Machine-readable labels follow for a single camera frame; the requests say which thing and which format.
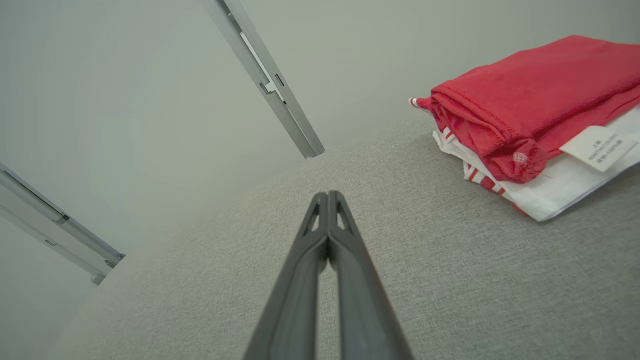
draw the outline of white wall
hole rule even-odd
[[[96,285],[3,217],[0,249],[0,359],[43,359]]]
[[[325,147],[410,97],[571,34],[640,42],[638,0],[240,0]]]
[[[198,0],[0,6],[0,161],[117,250],[303,163]]]

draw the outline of gray upholstered surface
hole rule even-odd
[[[415,116],[122,261],[56,359],[242,356],[313,194],[346,197],[417,359],[640,357],[640,173],[536,223],[462,179]],[[337,359],[335,273],[318,353]]]

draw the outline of white stripe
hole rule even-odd
[[[465,170],[465,180],[469,180],[469,176],[471,176],[471,173],[476,169],[474,167],[470,167],[469,164],[466,161],[462,161],[462,166],[464,166],[464,170]]]

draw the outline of stack of clothes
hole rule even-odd
[[[538,221],[640,161],[640,45],[570,36],[409,102],[433,115],[466,180]]]

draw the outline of clothing label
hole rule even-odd
[[[636,146],[637,141],[604,126],[589,126],[560,150],[571,154],[587,165],[606,171]]]

